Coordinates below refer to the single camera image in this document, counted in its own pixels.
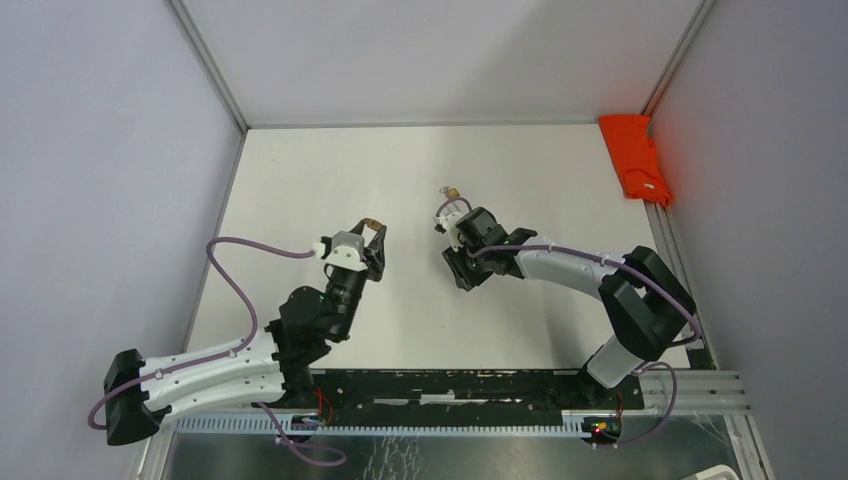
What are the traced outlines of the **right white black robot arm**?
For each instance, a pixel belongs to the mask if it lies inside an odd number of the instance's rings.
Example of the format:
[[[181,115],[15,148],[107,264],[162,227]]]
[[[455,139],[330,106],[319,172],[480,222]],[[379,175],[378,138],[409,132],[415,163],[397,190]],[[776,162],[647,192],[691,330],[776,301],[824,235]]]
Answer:
[[[483,207],[461,212],[448,203],[437,209],[434,228],[448,238],[442,256],[464,291],[494,275],[509,276],[566,287],[603,305],[613,334],[586,361],[577,382],[580,400],[591,408],[606,406],[625,377],[666,350],[702,336],[693,298],[649,247],[623,255],[566,247],[531,229],[507,232]]]

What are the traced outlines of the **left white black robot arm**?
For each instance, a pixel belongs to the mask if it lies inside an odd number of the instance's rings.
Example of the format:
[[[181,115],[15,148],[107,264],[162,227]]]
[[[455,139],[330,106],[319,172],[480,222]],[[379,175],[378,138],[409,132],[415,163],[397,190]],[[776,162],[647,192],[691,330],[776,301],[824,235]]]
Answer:
[[[170,356],[144,357],[136,349],[117,353],[103,380],[103,396],[88,415],[90,428],[104,432],[108,445],[123,446],[204,408],[275,401],[295,408],[306,405],[315,389],[311,365],[349,339],[367,282],[383,277],[386,234],[384,224],[365,218],[348,231],[322,237],[306,252],[237,237],[210,240],[206,251],[211,266],[248,310],[247,334]],[[278,318],[261,325],[255,307],[215,256],[222,243],[292,259],[316,258],[326,286],[294,289]]]

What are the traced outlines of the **brass padlock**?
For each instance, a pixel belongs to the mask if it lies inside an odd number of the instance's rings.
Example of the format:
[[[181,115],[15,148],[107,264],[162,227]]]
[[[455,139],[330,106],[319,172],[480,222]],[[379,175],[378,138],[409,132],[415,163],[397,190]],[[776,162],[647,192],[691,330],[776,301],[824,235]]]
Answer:
[[[445,197],[447,201],[456,201],[461,198],[461,194],[454,187],[442,187],[439,192]]]
[[[372,218],[364,218],[363,222],[369,229],[373,230],[374,232],[379,232],[385,227],[382,222]]]

